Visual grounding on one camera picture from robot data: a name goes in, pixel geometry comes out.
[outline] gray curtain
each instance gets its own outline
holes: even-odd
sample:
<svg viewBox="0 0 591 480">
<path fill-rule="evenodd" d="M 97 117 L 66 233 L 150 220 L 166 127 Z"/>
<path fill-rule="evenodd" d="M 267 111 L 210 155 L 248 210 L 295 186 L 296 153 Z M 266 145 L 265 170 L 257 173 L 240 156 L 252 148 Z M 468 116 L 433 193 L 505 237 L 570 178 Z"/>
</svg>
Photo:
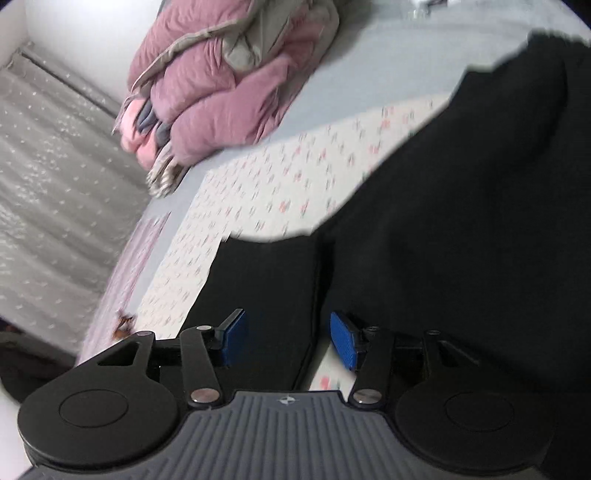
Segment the gray curtain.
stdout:
<svg viewBox="0 0 591 480">
<path fill-rule="evenodd" d="M 0 70 L 0 316 L 72 353 L 148 202 L 117 110 L 32 44 Z"/>
</svg>

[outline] pink comforter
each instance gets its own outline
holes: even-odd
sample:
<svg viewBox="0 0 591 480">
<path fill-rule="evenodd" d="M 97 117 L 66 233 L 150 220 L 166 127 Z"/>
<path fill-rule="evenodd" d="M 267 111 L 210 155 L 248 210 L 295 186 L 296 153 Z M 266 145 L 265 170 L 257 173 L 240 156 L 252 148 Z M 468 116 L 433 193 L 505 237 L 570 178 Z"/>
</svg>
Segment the pink comforter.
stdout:
<svg viewBox="0 0 591 480">
<path fill-rule="evenodd" d="M 240 19 L 250 6 L 249 0 L 172 0 L 135 55 L 129 87 L 172 43 L 187 33 Z M 225 62 L 221 37 L 199 41 L 176 55 L 152 78 L 149 90 L 158 120 L 172 124 L 175 162 L 191 166 L 216 150 L 253 144 L 273 131 L 330 45 L 337 26 L 330 0 L 319 6 L 303 0 L 289 19 L 276 56 L 250 73 L 237 74 Z M 132 120 L 135 110 L 128 112 Z M 138 135 L 133 128 L 122 129 L 122 134 L 124 148 L 142 152 L 142 166 L 150 169 L 154 159 L 147 159 L 146 152 L 154 151 L 154 136 Z M 126 139 L 129 136 L 135 142 Z M 148 141 L 149 148 L 141 148 L 141 142 Z"/>
</svg>

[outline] ribbed surface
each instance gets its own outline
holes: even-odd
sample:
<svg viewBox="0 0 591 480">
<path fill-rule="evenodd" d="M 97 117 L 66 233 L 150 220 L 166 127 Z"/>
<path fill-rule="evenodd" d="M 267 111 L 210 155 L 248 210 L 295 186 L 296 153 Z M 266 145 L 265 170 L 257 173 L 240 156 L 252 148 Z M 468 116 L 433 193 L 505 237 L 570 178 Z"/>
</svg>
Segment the ribbed surface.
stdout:
<svg viewBox="0 0 591 480">
<path fill-rule="evenodd" d="M 335 312 L 330 314 L 330 337 L 345 367 L 349 370 L 355 370 L 357 367 L 357 352 L 355 351 L 353 334 Z"/>
<path fill-rule="evenodd" d="M 22 480 L 84 477 L 42 467 Z M 544 477 L 528 470 L 507 478 Z M 414 457 L 380 414 L 354 410 L 334 392 L 237 393 L 225 407 L 191 414 L 176 438 L 145 462 L 92 475 L 92 480 L 300 479 L 469 480 Z"/>
</svg>

